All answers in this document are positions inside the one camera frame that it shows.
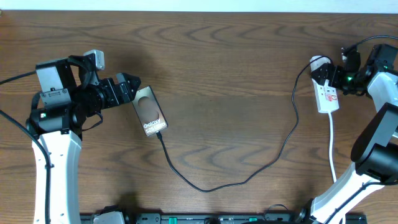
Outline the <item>Galaxy S25 Ultra smartphone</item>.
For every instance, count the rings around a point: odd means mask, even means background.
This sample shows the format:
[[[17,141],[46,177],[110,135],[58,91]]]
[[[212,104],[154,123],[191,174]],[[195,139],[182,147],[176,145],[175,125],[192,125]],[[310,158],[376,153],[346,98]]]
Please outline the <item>Galaxy S25 Ultra smartphone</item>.
[[[138,90],[132,104],[146,136],[168,128],[169,124],[151,86]]]

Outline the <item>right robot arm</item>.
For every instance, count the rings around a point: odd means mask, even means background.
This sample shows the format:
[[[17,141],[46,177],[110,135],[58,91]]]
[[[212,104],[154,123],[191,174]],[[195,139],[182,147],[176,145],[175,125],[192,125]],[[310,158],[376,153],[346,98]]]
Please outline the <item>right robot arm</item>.
[[[336,91],[366,95],[376,115],[351,150],[351,164],[323,194],[308,201],[295,223],[339,223],[360,201],[385,186],[397,185],[397,48],[375,45],[365,64],[357,46],[342,50],[343,65],[326,56],[310,59],[311,79],[318,110],[330,114],[338,107]]]

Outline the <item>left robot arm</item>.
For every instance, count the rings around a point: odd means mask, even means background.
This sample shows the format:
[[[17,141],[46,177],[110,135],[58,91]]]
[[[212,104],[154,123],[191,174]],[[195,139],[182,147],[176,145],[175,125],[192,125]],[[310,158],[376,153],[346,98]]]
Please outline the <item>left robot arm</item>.
[[[118,73],[98,77],[103,52],[38,63],[41,91],[26,121],[36,163],[34,223],[80,223],[78,160],[83,124],[102,110],[132,102],[141,79]]]

